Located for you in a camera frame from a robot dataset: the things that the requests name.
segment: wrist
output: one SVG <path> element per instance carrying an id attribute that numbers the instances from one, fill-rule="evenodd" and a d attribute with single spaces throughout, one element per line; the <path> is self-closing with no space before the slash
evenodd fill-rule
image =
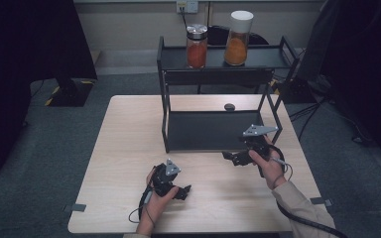
<path id="1" fill-rule="evenodd" d="M 284 175 L 278 176 L 277 178 L 275 178 L 275 180 L 272 184 L 273 189 L 277 188 L 278 186 L 280 186 L 281 184 L 283 184 L 286 181 L 287 180 L 286 180 L 286 178 L 284 178 Z"/>
<path id="2" fill-rule="evenodd" d="M 151 236 L 153 234 L 154 224 L 153 221 L 149 219 L 146 212 L 143 212 L 143 216 L 141 217 L 141 221 L 137 226 L 136 233 L 140 235 Z"/>

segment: glass jar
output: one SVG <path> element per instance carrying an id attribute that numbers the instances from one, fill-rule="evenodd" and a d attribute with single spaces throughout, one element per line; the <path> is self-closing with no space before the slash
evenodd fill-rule
<path id="1" fill-rule="evenodd" d="M 224 60 L 230 65 L 242 65 L 247 59 L 253 14 L 246 11 L 231 13 L 231 27 L 225 47 Z"/>
<path id="2" fill-rule="evenodd" d="M 187 26 L 187 63 L 189 67 L 205 66 L 207 35 L 207 27 L 204 25 Z"/>

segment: sleeve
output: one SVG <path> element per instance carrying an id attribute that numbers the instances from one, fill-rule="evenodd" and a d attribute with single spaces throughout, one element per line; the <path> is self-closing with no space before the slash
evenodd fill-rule
<path id="1" fill-rule="evenodd" d="M 150 237 L 145 235 L 140 235 L 140 234 L 124 234 L 123 238 L 150 238 Z"/>
<path id="2" fill-rule="evenodd" d="M 287 181 L 272 191 L 278 203 L 290 213 L 303 217 L 307 220 L 314 221 L 334 228 L 333 219 L 325 210 L 314 206 L 296 187 Z M 293 229 L 293 236 L 300 237 L 317 237 L 330 238 L 335 237 L 324 231 L 290 220 Z"/>

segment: orange spice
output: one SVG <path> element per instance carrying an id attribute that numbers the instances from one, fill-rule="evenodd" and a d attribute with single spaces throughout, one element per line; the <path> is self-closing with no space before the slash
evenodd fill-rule
<path id="1" fill-rule="evenodd" d="M 224 59 L 231 65 L 240 65 L 246 61 L 247 52 L 245 44 L 238 38 L 232 38 L 228 42 Z"/>

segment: jar with red contents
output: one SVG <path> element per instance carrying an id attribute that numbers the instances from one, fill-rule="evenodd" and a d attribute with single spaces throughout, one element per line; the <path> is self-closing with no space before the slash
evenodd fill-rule
<path id="1" fill-rule="evenodd" d="M 207 27 L 187 26 L 187 63 L 189 67 L 200 68 L 206 64 Z"/>

